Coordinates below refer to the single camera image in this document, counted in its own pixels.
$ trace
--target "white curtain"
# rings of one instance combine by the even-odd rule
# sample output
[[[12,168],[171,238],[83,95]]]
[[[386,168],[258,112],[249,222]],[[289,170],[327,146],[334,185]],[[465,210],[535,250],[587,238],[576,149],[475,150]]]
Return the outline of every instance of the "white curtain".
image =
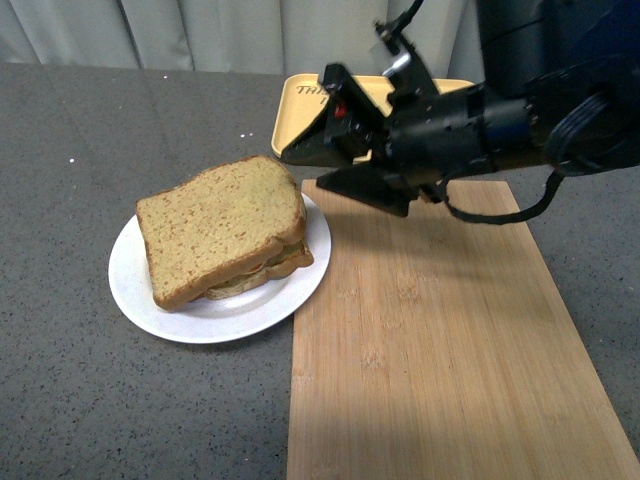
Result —
[[[4,62],[377,74],[373,20],[412,0],[0,0]],[[437,78],[483,78],[474,0],[425,0],[406,34]]]

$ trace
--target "red light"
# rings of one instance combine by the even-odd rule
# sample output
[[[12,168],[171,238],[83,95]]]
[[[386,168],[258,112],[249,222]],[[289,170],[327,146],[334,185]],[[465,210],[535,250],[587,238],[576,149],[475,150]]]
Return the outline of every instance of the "red light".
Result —
[[[347,106],[344,102],[336,103],[336,108],[333,110],[333,117],[336,119],[344,118],[347,114]]]

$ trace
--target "white plate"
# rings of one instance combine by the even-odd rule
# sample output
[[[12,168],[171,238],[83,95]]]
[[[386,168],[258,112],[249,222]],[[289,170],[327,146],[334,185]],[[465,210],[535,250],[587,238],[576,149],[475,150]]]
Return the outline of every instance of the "white plate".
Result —
[[[200,299],[169,313],[153,301],[144,241],[134,215],[120,232],[109,259],[113,298],[138,327],[177,342],[226,342],[271,327],[309,298],[329,265],[329,226],[318,206],[306,195],[303,197],[307,207],[307,242],[314,258],[309,267],[235,297]]]

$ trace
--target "gray countertop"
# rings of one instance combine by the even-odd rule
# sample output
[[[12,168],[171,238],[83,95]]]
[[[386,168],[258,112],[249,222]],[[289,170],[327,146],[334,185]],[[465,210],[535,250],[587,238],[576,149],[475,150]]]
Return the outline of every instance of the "gray countertop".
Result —
[[[293,319],[173,343],[107,277],[138,198],[271,153],[283,81],[0,65],[0,477],[284,478]],[[497,178],[525,205],[543,173]],[[530,227],[640,455],[639,183],[568,180]]]

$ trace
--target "black cable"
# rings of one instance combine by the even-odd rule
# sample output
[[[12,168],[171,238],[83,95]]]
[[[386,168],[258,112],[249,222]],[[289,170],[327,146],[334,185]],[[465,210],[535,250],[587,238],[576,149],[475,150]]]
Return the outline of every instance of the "black cable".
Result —
[[[399,34],[400,32],[402,32],[402,30],[405,29],[407,25],[411,23],[411,20],[413,20],[413,17],[420,9],[423,1],[424,0],[415,0],[411,4],[411,6],[398,17],[398,19],[396,20],[396,25],[393,28],[394,34]]]

